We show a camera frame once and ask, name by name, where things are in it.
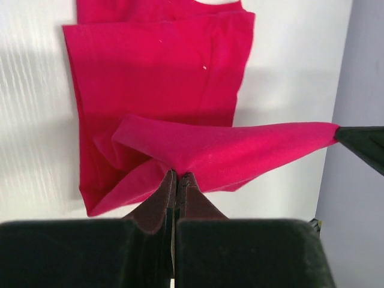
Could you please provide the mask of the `magenta t shirt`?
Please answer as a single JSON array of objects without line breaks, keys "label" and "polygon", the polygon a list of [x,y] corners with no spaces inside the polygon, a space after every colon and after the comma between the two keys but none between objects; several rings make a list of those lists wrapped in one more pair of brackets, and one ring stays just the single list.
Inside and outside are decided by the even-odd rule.
[{"label": "magenta t shirt", "polygon": [[235,191],[336,142],[327,122],[233,126],[256,19],[240,1],[76,6],[63,33],[88,215],[144,201],[170,170]]}]

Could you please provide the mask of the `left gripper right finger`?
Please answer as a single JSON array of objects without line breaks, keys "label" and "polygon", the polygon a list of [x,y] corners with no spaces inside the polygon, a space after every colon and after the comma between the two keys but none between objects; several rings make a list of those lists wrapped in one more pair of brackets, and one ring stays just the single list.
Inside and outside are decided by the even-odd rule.
[{"label": "left gripper right finger", "polygon": [[228,220],[201,192],[195,175],[186,173],[179,179],[176,192],[176,220]]}]

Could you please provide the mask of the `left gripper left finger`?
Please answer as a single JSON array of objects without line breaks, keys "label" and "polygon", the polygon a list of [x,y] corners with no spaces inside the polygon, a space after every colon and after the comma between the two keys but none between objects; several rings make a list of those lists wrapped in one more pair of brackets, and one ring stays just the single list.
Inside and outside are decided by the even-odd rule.
[{"label": "left gripper left finger", "polygon": [[158,233],[162,228],[172,228],[176,185],[176,172],[170,170],[156,191],[123,219],[132,221],[142,232],[149,235]]}]

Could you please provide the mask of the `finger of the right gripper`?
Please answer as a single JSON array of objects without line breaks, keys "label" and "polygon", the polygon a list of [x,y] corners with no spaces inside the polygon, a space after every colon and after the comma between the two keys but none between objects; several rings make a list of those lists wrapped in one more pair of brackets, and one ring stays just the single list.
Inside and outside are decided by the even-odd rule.
[{"label": "finger of the right gripper", "polygon": [[335,140],[383,175],[383,127],[339,127]]}]

